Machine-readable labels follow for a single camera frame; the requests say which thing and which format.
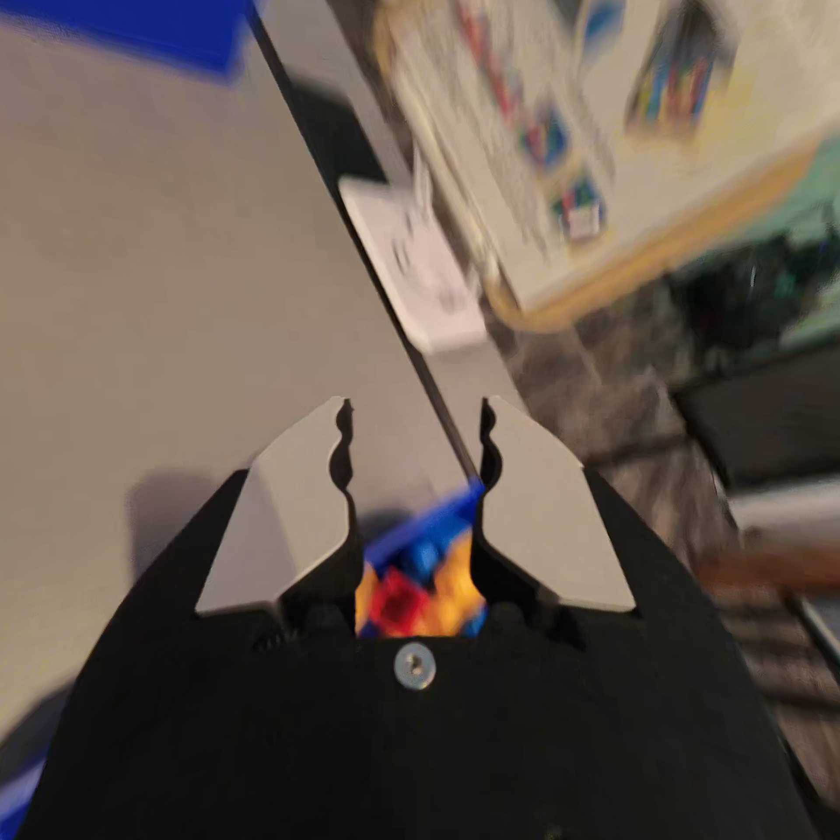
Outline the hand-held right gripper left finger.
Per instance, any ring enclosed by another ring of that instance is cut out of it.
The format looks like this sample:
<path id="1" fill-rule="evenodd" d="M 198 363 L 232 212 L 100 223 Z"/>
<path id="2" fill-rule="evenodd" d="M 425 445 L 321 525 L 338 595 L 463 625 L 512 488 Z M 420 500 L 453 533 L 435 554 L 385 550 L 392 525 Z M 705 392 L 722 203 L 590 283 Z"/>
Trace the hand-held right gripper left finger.
<path id="1" fill-rule="evenodd" d="M 354 502 L 352 405 L 330 397 L 255 457 L 196 602 L 200 616 L 305 616 L 337 603 L 354 620 L 363 556 Z"/>

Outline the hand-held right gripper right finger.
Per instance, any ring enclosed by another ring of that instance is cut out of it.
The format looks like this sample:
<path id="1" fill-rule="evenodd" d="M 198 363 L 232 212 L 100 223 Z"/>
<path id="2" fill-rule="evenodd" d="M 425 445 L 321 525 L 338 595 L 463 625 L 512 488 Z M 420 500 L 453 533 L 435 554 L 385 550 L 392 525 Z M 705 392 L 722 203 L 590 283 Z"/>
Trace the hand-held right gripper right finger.
<path id="1" fill-rule="evenodd" d="M 481 406 L 475 550 L 560 604 L 629 614 L 637 604 L 580 460 L 501 396 Z"/>

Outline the pile of colourful building blocks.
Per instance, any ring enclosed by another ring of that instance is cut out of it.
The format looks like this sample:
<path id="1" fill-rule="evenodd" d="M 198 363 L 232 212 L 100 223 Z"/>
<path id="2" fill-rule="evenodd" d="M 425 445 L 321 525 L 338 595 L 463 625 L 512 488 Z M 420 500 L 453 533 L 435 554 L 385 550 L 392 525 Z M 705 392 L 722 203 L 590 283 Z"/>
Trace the pile of colourful building blocks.
<path id="1" fill-rule="evenodd" d="M 487 602 L 470 573 L 471 530 L 449 541 L 430 577 L 421 582 L 398 563 L 375 570 L 366 563 L 355 590 L 355 636 L 475 636 L 485 622 Z"/>

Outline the blue plastic bin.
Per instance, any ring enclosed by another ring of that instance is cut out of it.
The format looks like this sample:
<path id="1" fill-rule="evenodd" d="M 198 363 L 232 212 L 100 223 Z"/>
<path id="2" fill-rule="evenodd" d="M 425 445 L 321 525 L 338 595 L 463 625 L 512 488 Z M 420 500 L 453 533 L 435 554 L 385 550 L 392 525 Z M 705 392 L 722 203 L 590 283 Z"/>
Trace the blue plastic bin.
<path id="1" fill-rule="evenodd" d="M 472 529 L 483 491 L 479 479 L 417 514 L 382 510 L 360 525 L 366 568 L 380 579 L 397 568 L 416 585 L 430 586 L 450 544 Z M 13 732 L 2 748 L 1 838 L 22 825 L 55 736 L 66 693 L 43 704 Z"/>
<path id="2" fill-rule="evenodd" d="M 1 2 L 3 16 L 218 77 L 235 68 L 257 7 L 250 1 Z"/>

